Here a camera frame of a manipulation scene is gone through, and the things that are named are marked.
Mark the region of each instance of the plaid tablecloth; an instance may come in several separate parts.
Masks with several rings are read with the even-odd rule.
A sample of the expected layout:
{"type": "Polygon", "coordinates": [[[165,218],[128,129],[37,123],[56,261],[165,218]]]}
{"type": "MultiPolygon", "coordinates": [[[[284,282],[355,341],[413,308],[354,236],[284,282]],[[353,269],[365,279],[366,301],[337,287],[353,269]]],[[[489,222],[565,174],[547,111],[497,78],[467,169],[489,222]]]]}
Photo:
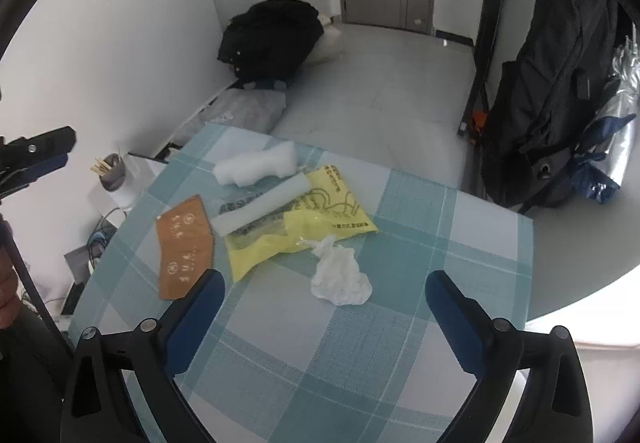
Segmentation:
{"type": "MultiPolygon", "coordinates": [[[[201,195],[220,205],[278,183],[218,185],[213,165],[281,142],[207,125],[144,192],[111,241],[70,327],[130,330],[158,317],[156,216],[201,195]]],[[[218,443],[428,443],[439,438],[474,383],[462,372],[424,299],[445,269],[491,317],[522,328],[530,295],[532,222],[453,188],[303,144],[301,166],[334,164],[378,233],[342,241],[356,251],[373,293],[334,307],[310,292],[317,259],[278,255],[232,285],[224,242],[214,267],[227,296],[186,373],[176,381],[218,443]]],[[[151,441],[163,441],[133,375],[132,399],[151,441]]]]}

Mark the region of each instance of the white plastic bag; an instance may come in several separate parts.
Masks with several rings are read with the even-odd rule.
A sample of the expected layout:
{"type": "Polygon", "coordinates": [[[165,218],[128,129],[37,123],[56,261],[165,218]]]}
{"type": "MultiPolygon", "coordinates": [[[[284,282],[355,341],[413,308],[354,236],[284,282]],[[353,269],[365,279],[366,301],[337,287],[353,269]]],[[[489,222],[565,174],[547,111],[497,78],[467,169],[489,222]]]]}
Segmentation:
{"type": "Polygon", "coordinates": [[[184,146],[208,122],[222,123],[269,134],[287,106],[286,96],[278,90],[227,89],[183,123],[172,143],[184,146]]]}
{"type": "Polygon", "coordinates": [[[316,42],[304,64],[315,66],[324,62],[336,60],[344,49],[342,44],[342,31],[334,26],[325,26],[324,33],[316,42]]]}

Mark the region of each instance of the black bag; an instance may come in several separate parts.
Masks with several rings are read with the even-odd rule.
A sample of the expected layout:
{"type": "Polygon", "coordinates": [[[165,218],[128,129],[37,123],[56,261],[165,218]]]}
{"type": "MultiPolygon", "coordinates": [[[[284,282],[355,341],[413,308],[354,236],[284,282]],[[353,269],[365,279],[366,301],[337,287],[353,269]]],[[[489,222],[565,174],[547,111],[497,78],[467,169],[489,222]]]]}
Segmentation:
{"type": "Polygon", "coordinates": [[[234,67],[243,84],[287,80],[322,36],[318,10],[300,0],[265,0],[231,19],[218,60],[234,67]]]}
{"type": "Polygon", "coordinates": [[[502,206],[558,206],[572,148],[604,103],[616,0],[536,0],[529,34],[482,131],[482,179],[502,206]]]}

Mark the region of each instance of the crumpled tissue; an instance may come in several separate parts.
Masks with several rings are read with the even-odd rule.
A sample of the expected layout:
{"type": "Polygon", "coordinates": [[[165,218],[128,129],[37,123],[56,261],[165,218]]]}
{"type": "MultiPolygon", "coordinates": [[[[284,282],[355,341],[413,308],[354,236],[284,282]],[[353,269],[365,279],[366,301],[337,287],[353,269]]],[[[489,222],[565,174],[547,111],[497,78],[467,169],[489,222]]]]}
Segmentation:
{"type": "Polygon", "coordinates": [[[360,272],[353,248],[334,246],[335,238],[335,235],[327,235],[319,243],[305,241],[313,247],[311,253],[320,259],[311,279],[311,293],[335,306],[359,306],[371,296],[371,283],[360,272]]]}

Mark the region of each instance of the white tissue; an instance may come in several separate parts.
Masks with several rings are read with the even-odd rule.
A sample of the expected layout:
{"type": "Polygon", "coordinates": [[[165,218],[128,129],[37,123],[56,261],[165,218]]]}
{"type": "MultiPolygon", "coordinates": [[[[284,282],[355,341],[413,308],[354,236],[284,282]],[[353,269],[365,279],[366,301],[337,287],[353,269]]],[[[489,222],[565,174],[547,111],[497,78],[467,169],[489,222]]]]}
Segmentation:
{"type": "Polygon", "coordinates": [[[243,152],[213,167],[221,185],[248,187],[267,176],[286,178],[296,173],[296,148],[292,141],[257,152],[243,152]]]}
{"type": "Polygon", "coordinates": [[[371,296],[369,278],[360,272],[353,256],[353,248],[334,246],[335,235],[327,235],[319,243],[305,241],[313,246],[313,253],[320,261],[311,279],[311,293],[327,299],[335,306],[364,304],[371,296]]]}
{"type": "Polygon", "coordinates": [[[311,182],[302,173],[287,179],[238,210],[226,212],[211,219],[211,226],[220,237],[271,214],[281,206],[311,190],[311,182]]]}

